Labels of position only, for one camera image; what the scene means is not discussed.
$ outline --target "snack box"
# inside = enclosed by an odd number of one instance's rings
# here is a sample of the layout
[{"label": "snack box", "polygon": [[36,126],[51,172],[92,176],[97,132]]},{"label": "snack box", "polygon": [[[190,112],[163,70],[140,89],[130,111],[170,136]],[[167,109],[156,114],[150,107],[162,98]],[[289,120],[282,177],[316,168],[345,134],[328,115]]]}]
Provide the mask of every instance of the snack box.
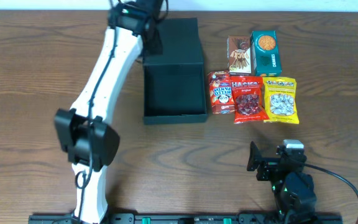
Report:
[{"label": "snack box", "polygon": [[230,35],[227,38],[227,60],[230,75],[251,74],[249,36]]},{"label": "snack box", "polygon": [[251,34],[251,51],[254,75],[276,77],[282,72],[276,32],[255,30]]},{"label": "snack box", "polygon": [[208,74],[208,83],[212,113],[233,113],[235,108],[231,94],[231,81],[229,72],[210,72]]}]

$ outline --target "wood grain surface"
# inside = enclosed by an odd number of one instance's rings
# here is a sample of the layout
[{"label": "wood grain surface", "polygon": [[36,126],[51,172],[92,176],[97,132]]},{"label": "wood grain surface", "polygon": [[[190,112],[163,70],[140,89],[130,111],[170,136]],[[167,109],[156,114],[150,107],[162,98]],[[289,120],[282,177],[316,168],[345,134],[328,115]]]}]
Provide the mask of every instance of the wood grain surface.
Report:
[{"label": "wood grain surface", "polygon": [[[305,144],[308,162],[358,188],[358,13],[171,12],[197,17],[207,72],[227,68],[226,38],[275,29],[283,75],[296,78],[299,125],[206,123],[144,126],[143,74],[135,63],[117,101],[121,135],[109,167],[108,202],[139,213],[273,210],[270,185],[247,172],[249,143],[275,152],[283,139]],[[98,59],[104,11],[0,11],[0,223],[75,207],[74,175],[53,127]],[[358,203],[340,180],[312,174],[317,211],[354,223]]]}]

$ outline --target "green connector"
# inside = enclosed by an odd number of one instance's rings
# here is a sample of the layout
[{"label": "green connector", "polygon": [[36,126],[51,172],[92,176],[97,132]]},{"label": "green connector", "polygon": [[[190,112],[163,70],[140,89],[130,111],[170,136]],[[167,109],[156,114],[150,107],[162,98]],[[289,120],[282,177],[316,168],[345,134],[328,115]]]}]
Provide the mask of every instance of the green connector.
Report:
[{"label": "green connector", "polygon": [[151,218],[142,218],[142,224],[151,224]]},{"label": "green connector", "polygon": [[231,218],[224,218],[223,224],[231,224]]}]

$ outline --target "yellow snack bag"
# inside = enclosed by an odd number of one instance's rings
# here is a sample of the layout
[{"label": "yellow snack bag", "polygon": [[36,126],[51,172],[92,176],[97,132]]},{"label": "yellow snack bag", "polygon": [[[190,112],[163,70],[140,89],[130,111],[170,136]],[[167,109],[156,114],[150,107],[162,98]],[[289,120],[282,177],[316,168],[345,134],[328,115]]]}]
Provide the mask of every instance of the yellow snack bag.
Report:
[{"label": "yellow snack bag", "polygon": [[265,110],[269,117],[264,122],[299,124],[295,104],[294,78],[264,77]]}]

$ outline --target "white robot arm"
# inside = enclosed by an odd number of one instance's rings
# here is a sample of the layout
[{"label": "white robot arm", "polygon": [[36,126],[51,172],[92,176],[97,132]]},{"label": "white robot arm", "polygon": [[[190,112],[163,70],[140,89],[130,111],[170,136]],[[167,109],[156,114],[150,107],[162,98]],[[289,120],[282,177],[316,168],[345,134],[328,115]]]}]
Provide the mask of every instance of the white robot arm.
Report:
[{"label": "white robot arm", "polygon": [[106,169],[116,154],[119,136],[111,128],[117,97],[144,43],[158,39],[155,29],[162,0],[119,3],[110,10],[104,45],[93,72],[70,111],[55,116],[60,144],[76,177],[74,216],[100,223],[106,214]]},{"label": "white robot arm", "polygon": [[[122,88],[122,84],[126,79],[126,75],[131,69],[135,59],[140,55],[143,49],[141,36],[133,36],[131,30],[116,27],[106,29],[104,45],[93,72],[77,100],[72,104],[70,109],[76,109],[75,113],[80,116],[88,116],[89,101],[91,94],[95,89],[105,65],[107,64],[111,49],[114,43],[114,36],[117,37],[115,57],[111,59],[106,73],[102,77],[100,86],[96,90],[94,96],[94,106],[92,110],[92,118],[97,116],[103,119],[103,122],[110,125],[114,113],[114,106],[117,97]],[[108,204],[105,197],[106,186],[106,168],[103,166],[99,172],[93,170],[89,184],[86,187],[82,200],[81,220],[87,223],[99,223],[106,213]],[[84,170],[89,170],[89,166],[77,163],[73,164],[75,175]],[[83,185],[83,179],[79,178],[79,185]],[[74,215],[78,217],[81,207],[82,189],[77,189],[77,206]]]}]

